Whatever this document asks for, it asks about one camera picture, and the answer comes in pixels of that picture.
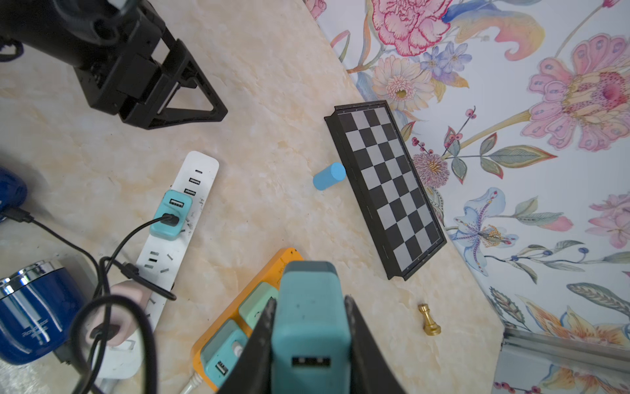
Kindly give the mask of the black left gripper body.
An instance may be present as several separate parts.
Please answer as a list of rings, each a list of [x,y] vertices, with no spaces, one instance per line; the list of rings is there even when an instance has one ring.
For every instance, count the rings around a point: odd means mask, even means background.
[[[108,1],[88,11],[85,38],[96,46],[75,70],[91,108],[118,116],[157,116],[177,90],[177,40],[148,1]]]

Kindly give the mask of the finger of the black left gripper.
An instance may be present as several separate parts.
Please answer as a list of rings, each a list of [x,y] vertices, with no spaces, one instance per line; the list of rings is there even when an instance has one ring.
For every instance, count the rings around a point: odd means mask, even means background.
[[[228,109],[190,50],[180,39],[167,48],[161,62],[135,60],[133,75],[122,85],[128,97],[121,120],[146,130],[222,121]]]

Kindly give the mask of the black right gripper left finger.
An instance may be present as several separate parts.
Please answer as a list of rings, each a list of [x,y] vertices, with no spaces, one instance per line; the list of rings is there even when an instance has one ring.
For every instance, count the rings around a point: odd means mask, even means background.
[[[241,357],[218,394],[272,392],[272,330],[276,308],[275,299],[267,302]]]

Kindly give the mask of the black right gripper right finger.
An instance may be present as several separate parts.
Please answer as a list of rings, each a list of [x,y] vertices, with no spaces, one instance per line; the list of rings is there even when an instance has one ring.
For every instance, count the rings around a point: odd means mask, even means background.
[[[390,370],[359,307],[350,295],[344,299],[351,335],[351,393],[405,393]]]

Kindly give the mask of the teal usb charger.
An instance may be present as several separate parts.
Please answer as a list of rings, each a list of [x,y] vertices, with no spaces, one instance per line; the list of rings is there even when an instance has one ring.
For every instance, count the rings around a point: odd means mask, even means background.
[[[158,222],[149,227],[150,235],[166,241],[175,241],[183,230],[192,204],[191,196],[176,190],[168,190],[154,215]]]
[[[294,261],[281,280],[272,329],[273,393],[348,393],[351,335],[333,264]]]

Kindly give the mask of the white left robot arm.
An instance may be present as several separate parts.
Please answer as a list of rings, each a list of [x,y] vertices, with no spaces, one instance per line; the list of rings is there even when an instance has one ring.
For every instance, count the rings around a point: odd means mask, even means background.
[[[228,110],[148,1],[3,1],[2,54],[29,46],[72,66],[90,108],[145,130],[220,122]]]

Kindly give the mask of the teal charger on orange strip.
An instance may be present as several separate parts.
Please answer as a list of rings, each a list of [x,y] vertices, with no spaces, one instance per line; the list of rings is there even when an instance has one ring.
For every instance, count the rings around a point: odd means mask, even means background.
[[[236,330],[230,334],[216,335],[203,348],[203,372],[216,387],[220,388],[224,384],[239,360],[236,349],[243,350],[247,341],[247,336]]]

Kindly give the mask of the green usb charger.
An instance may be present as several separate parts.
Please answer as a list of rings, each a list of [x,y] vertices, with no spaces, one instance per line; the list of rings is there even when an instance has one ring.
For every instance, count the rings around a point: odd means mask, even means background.
[[[269,300],[278,296],[279,291],[274,286],[260,282],[239,306],[240,317],[254,330]]]

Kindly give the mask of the gold chess pawn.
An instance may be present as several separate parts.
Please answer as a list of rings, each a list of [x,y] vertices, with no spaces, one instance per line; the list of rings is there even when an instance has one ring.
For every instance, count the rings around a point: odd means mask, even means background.
[[[437,336],[441,334],[441,326],[437,324],[434,318],[431,316],[431,310],[428,304],[419,305],[418,310],[424,318],[423,331],[426,333],[426,335]]]

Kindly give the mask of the white power strip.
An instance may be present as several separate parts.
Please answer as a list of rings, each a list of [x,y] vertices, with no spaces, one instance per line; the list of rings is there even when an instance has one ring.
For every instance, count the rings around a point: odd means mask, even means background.
[[[172,187],[165,193],[169,205],[190,201],[186,218],[180,221],[180,234],[173,241],[149,235],[136,260],[142,278],[165,290],[172,290],[185,253],[208,202],[210,190],[220,164],[197,151],[187,154]],[[144,361],[144,349],[139,329],[119,346],[108,346],[98,373],[100,379],[123,380],[133,377]]]

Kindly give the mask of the orange power strip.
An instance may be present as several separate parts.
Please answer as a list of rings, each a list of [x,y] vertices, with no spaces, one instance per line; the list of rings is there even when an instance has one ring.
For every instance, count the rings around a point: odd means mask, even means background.
[[[207,344],[215,338],[216,334],[228,321],[233,321],[239,329],[248,338],[253,330],[247,325],[238,311],[241,304],[247,299],[249,294],[259,285],[260,282],[266,282],[275,289],[280,289],[282,274],[285,266],[292,261],[302,261],[303,256],[295,248],[283,248],[267,262],[267,264],[254,276],[254,278],[244,287],[239,295],[226,307],[226,309],[218,316],[218,318],[209,326],[209,328],[201,335],[191,350],[192,366],[196,374],[200,376],[206,386],[214,393],[219,391],[219,387],[205,373],[203,366],[202,351]]]

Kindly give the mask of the pink usb charger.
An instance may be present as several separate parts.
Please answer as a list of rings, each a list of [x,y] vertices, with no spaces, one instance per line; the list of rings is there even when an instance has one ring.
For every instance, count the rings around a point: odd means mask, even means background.
[[[132,280],[114,285],[111,288],[111,293],[133,300],[142,310],[146,308],[147,303],[149,303],[149,297],[152,294],[149,289]],[[102,307],[89,321],[87,326],[88,332],[85,335],[85,340],[89,345],[92,345],[96,337],[100,335],[103,322],[104,308]],[[137,323],[131,313],[121,306],[113,305],[108,331],[108,346],[120,346],[136,331],[136,328]]]

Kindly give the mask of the light blue cylinder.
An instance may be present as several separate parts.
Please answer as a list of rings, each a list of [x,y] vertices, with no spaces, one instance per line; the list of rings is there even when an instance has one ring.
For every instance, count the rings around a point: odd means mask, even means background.
[[[346,178],[346,168],[341,163],[333,163],[313,177],[313,185],[317,190],[326,190]]]

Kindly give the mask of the black silver chessboard box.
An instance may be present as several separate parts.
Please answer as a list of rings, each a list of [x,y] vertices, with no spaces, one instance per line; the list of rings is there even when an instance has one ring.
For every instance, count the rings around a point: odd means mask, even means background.
[[[410,279],[446,236],[387,102],[337,106],[325,122],[387,277]]]

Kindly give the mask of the aluminium frame post right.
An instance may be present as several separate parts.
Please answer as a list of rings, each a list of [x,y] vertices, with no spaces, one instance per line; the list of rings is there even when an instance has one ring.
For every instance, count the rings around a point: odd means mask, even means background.
[[[510,328],[504,331],[502,346],[555,363],[629,375],[629,350],[525,333]]]

